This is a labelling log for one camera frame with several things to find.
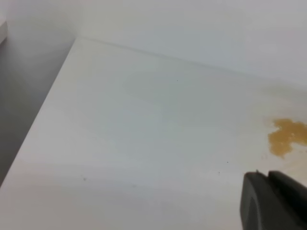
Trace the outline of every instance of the white tabletop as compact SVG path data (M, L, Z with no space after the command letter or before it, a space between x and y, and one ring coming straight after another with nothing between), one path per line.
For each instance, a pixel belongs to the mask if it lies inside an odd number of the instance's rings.
M79 38L0 189L4 230L237 230L243 174L304 182L269 153L306 93Z

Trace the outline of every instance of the stained surface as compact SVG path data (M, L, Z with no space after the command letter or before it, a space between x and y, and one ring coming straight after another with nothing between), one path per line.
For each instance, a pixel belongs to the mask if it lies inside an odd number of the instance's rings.
M291 119L276 119L274 126L278 130L268 136L272 154L283 157L293 150L292 143L307 146L306 124L294 122Z

